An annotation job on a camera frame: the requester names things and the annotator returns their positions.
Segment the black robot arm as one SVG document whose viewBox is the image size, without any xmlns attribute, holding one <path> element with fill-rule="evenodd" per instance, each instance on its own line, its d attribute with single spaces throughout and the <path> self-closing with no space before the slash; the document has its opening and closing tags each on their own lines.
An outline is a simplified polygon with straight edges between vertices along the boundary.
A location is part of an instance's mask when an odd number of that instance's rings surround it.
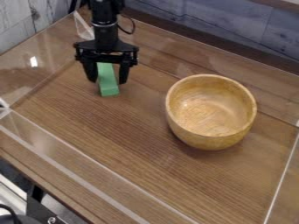
<svg viewBox="0 0 299 224">
<path fill-rule="evenodd" d="M 117 23 L 124 8 L 125 0 L 89 0 L 95 38 L 76 42 L 73 47 L 75 59 L 81 63 L 91 82 L 97 80 L 97 63 L 119 64 L 119 84 L 127 83 L 129 68 L 137 65 L 139 47 L 124 42 L 117 32 L 132 35 L 136 31 L 135 21 L 132 31 L 125 31 Z"/>
</svg>

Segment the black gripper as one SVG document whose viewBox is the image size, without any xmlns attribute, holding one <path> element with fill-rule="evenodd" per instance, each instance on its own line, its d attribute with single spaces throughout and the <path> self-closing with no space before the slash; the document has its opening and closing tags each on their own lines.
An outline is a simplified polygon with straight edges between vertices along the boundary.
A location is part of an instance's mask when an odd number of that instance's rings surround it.
<svg viewBox="0 0 299 224">
<path fill-rule="evenodd" d="M 129 66 L 137 65 L 139 47 L 119 40 L 107 50 L 96 48 L 96 41 L 83 41 L 73 44 L 75 59 L 81 63 L 87 78 L 97 81 L 97 62 L 120 64 L 119 84 L 127 83 Z"/>
</svg>

